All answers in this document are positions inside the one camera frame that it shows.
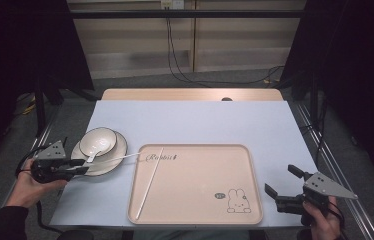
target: white tabletop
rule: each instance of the white tabletop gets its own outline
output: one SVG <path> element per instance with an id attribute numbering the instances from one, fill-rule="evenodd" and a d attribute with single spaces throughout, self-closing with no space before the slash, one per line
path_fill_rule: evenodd
<path id="1" fill-rule="evenodd" d="M 146 144 L 242 144 L 250 151 L 263 206 L 263 219 L 254 227 L 301 226 L 300 216 L 278 213 L 274 200 L 264 191 L 268 183 L 279 195 L 296 196 L 302 192 L 303 180 L 287 171 L 288 164 L 316 171 L 287 102 L 98 101 L 87 131 L 97 127 L 108 127 L 124 135 L 127 154 L 137 153 Z M 72 179 L 50 224 L 150 227 L 135 225 L 127 217 L 135 160 L 136 157 L 126 158 L 102 176 Z"/>

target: white bowl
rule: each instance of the white bowl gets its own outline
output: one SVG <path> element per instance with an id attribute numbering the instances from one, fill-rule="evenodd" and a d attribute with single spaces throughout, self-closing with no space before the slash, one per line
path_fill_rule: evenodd
<path id="1" fill-rule="evenodd" d="M 80 150 L 91 156 L 101 149 L 96 156 L 102 156 L 116 145 L 116 134 L 109 128 L 96 128 L 87 132 L 80 141 Z"/>

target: hand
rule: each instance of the hand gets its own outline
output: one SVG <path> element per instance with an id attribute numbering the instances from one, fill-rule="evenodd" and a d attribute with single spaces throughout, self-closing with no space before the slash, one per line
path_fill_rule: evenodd
<path id="1" fill-rule="evenodd" d="M 328 207 L 336 212 L 338 209 L 333 206 L 337 204 L 336 198 L 330 196 Z M 331 213 L 328 213 L 327 217 L 322 215 L 321 211 L 309 202 L 303 202 L 305 210 L 314 217 L 314 222 L 311 224 L 311 232 L 313 240 L 333 240 L 340 236 L 340 220 Z"/>
<path id="2" fill-rule="evenodd" d="M 52 190 L 63 188 L 68 182 L 57 180 L 50 183 L 41 184 L 31 176 L 31 165 L 33 160 L 29 159 L 18 175 L 15 187 L 6 203 L 6 206 L 21 206 L 29 208 L 36 204 L 41 197 Z"/>

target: beige tray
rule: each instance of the beige tray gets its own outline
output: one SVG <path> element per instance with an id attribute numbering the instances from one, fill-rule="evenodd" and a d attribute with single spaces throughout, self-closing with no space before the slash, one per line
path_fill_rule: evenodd
<path id="1" fill-rule="evenodd" d="M 128 208 L 131 222 L 257 224 L 262 220 L 246 147 L 145 145 L 140 152 Z"/>

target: table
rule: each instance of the table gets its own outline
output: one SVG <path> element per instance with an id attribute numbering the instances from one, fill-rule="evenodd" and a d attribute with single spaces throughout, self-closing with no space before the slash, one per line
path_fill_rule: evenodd
<path id="1" fill-rule="evenodd" d="M 234 101 L 223 102 L 220 101 L 222 98 Z M 263 187 L 268 183 L 281 195 L 295 196 L 302 191 L 303 181 L 288 173 L 287 165 L 316 171 L 290 108 L 277 90 L 111 89 L 104 93 L 102 101 L 97 102 L 87 130 L 102 126 L 126 137 L 127 154 L 152 143 L 245 145 L 254 161 L 264 217 L 256 225 L 229 227 L 301 226 L 300 216 L 276 211 L 274 200 L 265 194 Z M 108 174 L 71 180 L 50 224 L 131 230 L 221 227 L 131 223 L 127 207 L 134 167 L 135 157 L 130 157 Z"/>

